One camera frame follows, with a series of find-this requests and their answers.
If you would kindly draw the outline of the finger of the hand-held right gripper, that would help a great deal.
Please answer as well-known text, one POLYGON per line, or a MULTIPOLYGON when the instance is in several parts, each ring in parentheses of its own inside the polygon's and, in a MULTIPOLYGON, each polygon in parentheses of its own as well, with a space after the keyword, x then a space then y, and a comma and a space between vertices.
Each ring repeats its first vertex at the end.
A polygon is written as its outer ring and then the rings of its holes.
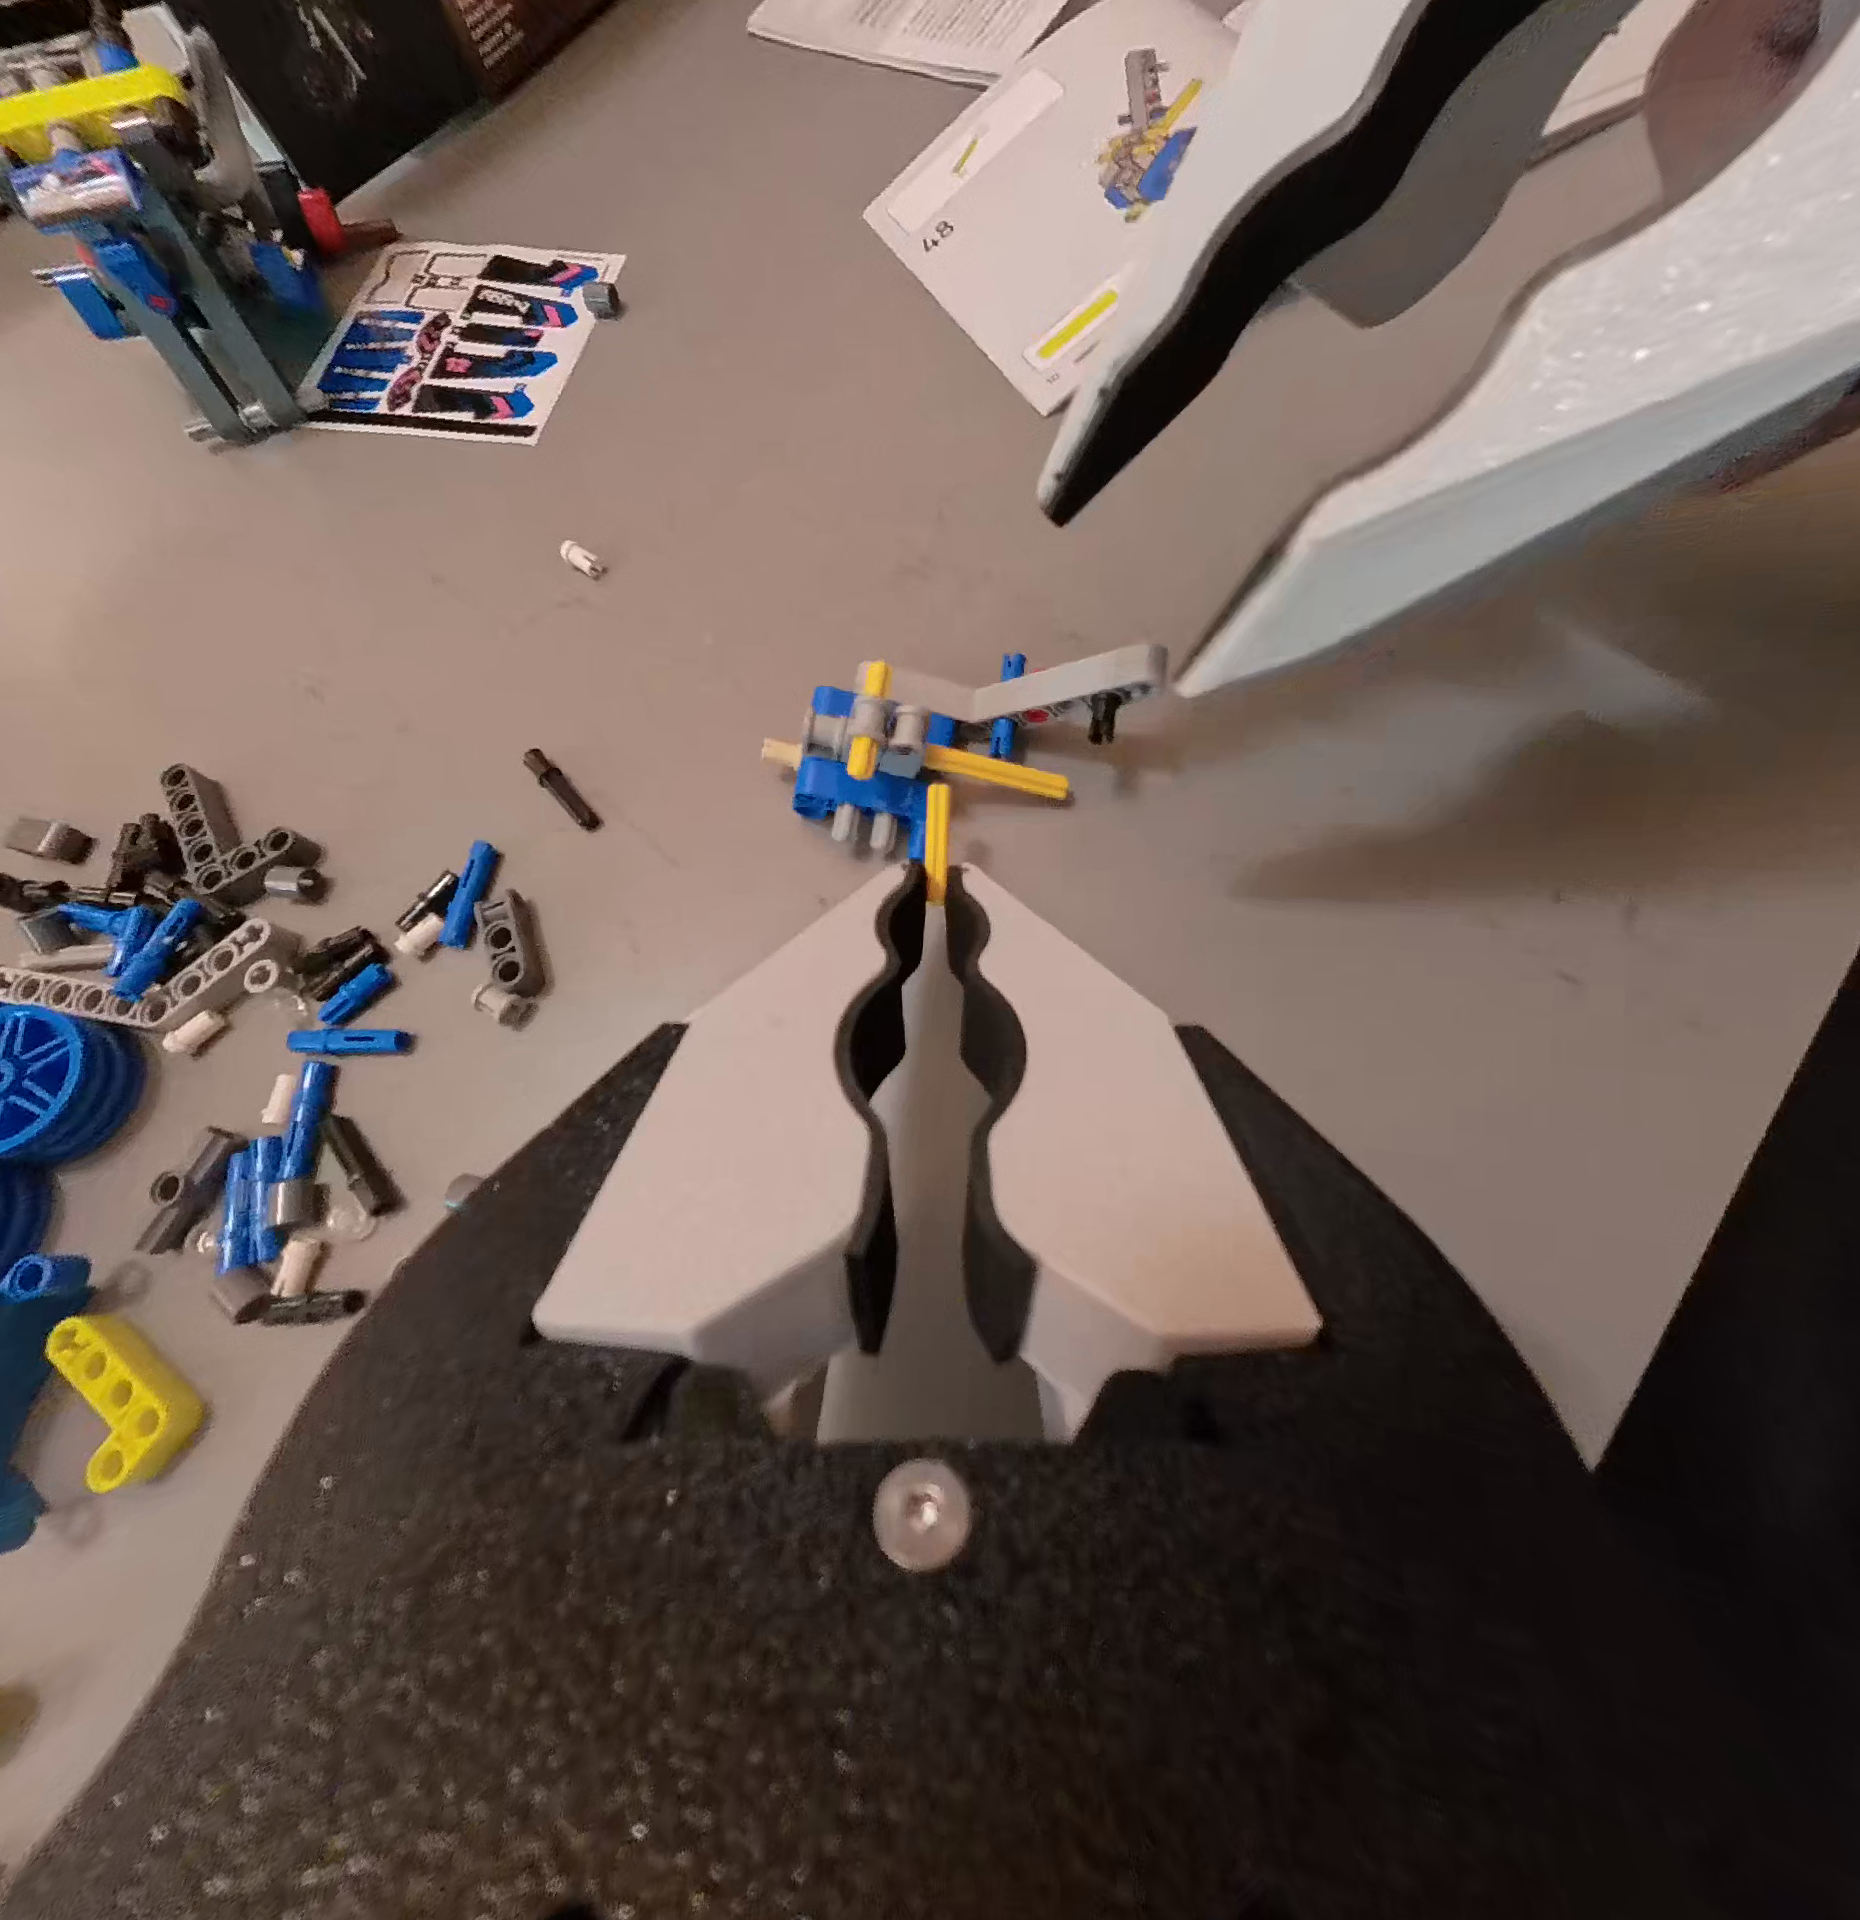
POLYGON ((1044 466, 1064 528, 1283 292, 1379 329, 1503 220, 1538 138, 1625 25, 1607 0, 1371 0, 1251 17, 1102 366, 1044 466))
POLYGON ((1337 478, 1256 569, 1177 694, 1330 658, 1860 392, 1860 91, 1805 91, 1704 195, 1564 265, 1488 375, 1337 478))

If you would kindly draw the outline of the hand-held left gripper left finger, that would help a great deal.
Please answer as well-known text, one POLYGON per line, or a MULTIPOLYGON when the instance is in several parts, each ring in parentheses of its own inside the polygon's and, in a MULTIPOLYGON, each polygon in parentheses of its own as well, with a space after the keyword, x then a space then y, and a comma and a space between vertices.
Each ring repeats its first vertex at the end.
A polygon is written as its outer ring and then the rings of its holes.
POLYGON ((870 869, 818 927, 722 984, 667 1042, 534 1335, 674 1352, 794 1396, 882 1352, 893 1319, 893 1170, 870 1118, 902 1066, 923 868, 870 869))

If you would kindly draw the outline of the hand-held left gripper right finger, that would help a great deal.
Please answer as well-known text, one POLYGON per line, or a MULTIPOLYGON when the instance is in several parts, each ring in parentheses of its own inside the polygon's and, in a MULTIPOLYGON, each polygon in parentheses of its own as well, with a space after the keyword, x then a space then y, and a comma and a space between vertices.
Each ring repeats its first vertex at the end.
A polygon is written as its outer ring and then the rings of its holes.
POLYGON ((966 1069, 966 1312, 1064 1446, 1110 1377, 1311 1348, 1311 1300, 1190 1032, 979 868, 947 869, 966 1069))

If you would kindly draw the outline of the small blue grey lego assembly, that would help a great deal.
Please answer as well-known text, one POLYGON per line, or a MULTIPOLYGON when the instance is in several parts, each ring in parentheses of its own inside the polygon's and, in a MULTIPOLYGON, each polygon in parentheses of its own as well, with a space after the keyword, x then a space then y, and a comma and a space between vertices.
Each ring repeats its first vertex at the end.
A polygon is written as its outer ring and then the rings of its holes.
POLYGON ((1064 774, 1029 762, 1031 728, 1116 746, 1116 714, 1172 691, 1166 640, 1031 667, 1005 653, 993 681, 941 681, 864 658, 851 691, 818 681, 794 746, 756 760, 786 774, 786 810, 844 848, 902 857, 923 906, 947 906, 960 789, 1072 801, 1064 774))

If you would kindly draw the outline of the pile of lego pieces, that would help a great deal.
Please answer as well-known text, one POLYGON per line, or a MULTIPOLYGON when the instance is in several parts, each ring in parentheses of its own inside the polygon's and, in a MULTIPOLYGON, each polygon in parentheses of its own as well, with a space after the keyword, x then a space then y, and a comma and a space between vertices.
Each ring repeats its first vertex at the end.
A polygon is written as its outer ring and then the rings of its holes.
POLYGON ((333 1106, 333 1066, 415 1046, 415 1032, 374 1025, 401 959, 469 952, 485 965, 473 1012, 504 1032, 534 1019, 552 959, 528 894, 501 869, 504 857, 473 845, 389 917, 389 940, 371 927, 302 940, 274 906, 331 894, 323 845, 235 836, 200 762, 164 774, 164 810, 114 836, 101 886, 0 869, 26 940, 0 965, 0 1553, 26 1553, 43 1515, 19 1454, 54 1377, 101 1417, 86 1494, 172 1479, 207 1423, 186 1369, 101 1312, 90 1256, 54 1256, 58 1170, 127 1135, 150 1066, 195 1066, 235 1012, 289 993, 289 1069, 274 1069, 258 1135, 200 1128, 150 1182, 127 1256, 195 1244, 215 1263, 207 1288, 227 1326, 356 1319, 371 1290, 323 1288, 323 1263, 401 1219, 402 1193, 333 1106))

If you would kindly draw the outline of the lego sticker sheet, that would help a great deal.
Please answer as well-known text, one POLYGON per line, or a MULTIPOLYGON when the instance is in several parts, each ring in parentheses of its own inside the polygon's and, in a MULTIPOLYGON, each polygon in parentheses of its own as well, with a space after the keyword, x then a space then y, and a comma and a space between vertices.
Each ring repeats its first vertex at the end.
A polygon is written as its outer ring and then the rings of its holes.
POLYGON ((596 329, 580 284, 619 265, 628 253, 382 246, 302 402, 317 431, 534 447, 596 329))

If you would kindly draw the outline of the dark cardboard lego box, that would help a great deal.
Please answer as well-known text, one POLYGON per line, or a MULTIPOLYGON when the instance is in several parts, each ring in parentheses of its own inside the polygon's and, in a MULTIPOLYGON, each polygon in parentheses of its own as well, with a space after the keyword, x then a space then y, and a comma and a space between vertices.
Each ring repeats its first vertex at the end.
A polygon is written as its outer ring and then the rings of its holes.
POLYGON ((172 0, 274 154, 331 203, 566 57, 602 0, 172 0))

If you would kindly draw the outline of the partly built lego vehicle chassis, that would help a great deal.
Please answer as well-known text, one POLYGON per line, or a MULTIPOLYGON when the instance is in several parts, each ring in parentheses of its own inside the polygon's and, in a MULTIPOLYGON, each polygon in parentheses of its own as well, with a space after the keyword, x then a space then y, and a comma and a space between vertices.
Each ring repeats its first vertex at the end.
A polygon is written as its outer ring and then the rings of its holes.
POLYGON ((289 168, 195 6, 0 6, 0 216, 72 246, 39 284, 101 341, 150 341, 195 447, 302 431, 323 265, 401 240, 289 168))

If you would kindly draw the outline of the person's right hand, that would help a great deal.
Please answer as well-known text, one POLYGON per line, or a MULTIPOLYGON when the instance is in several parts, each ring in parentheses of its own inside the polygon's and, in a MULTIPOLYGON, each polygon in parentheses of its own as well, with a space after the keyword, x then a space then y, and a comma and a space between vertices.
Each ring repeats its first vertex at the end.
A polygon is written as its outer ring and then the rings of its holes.
POLYGON ((1646 220, 1755 154, 1842 59, 1851 33, 1860 0, 1693 0, 1638 91, 1655 154, 1646 220))

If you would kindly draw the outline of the white printed paper leaflet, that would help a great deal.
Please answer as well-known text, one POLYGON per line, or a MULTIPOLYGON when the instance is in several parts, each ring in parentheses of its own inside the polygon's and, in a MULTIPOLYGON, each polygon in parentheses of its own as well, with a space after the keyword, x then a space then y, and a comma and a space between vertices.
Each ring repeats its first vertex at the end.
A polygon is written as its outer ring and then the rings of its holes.
POLYGON ((941 86, 1008 76, 1064 0, 756 0, 752 41, 941 86))

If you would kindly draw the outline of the person's dark clothing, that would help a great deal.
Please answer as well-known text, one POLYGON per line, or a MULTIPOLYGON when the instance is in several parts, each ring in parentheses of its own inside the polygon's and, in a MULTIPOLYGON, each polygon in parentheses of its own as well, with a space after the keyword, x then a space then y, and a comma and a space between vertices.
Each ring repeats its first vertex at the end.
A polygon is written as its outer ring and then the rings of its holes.
POLYGON ((1596 1454, 1596 1499, 1736 1709, 1742 1914, 1860 1914, 1860 959, 1596 1454))

